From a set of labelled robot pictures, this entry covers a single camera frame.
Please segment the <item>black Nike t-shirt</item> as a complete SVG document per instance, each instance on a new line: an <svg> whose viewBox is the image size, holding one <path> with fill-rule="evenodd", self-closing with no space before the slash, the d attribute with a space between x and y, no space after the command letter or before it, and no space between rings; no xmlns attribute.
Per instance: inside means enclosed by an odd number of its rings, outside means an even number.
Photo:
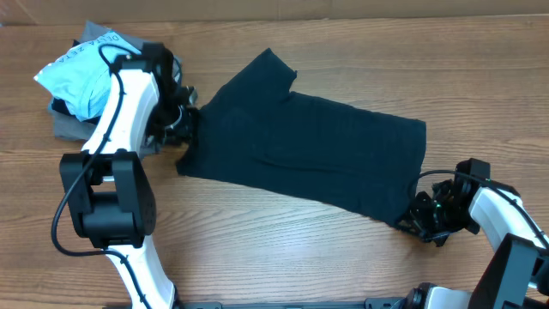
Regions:
<svg viewBox="0 0 549 309"><path fill-rule="evenodd" d="M198 113L178 173L327 203L395 226L426 151L426 125L292 91L258 55Z"/></svg>

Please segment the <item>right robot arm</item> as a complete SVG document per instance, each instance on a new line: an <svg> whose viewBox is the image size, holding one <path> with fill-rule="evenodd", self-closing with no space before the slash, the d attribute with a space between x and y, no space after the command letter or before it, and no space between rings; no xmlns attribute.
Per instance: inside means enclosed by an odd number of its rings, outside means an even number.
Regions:
<svg viewBox="0 0 549 309"><path fill-rule="evenodd" d="M511 186L486 177L456 173L415 196L401 230L443 245L462 229L482 232L494 255L471 292L422 283L399 308L546 308L527 291L548 293L548 236Z"/></svg>

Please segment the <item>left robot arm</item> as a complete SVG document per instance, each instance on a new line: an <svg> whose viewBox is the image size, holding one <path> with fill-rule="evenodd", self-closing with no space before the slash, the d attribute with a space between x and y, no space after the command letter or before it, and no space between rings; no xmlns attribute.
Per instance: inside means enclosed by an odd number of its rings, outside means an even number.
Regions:
<svg viewBox="0 0 549 309"><path fill-rule="evenodd" d="M142 148L193 141L196 92L182 86L173 56L118 56L107 68L112 90L99 124L80 152L60 161L65 194L51 241L66 256L108 257L132 307L179 308L154 246L156 203Z"/></svg>

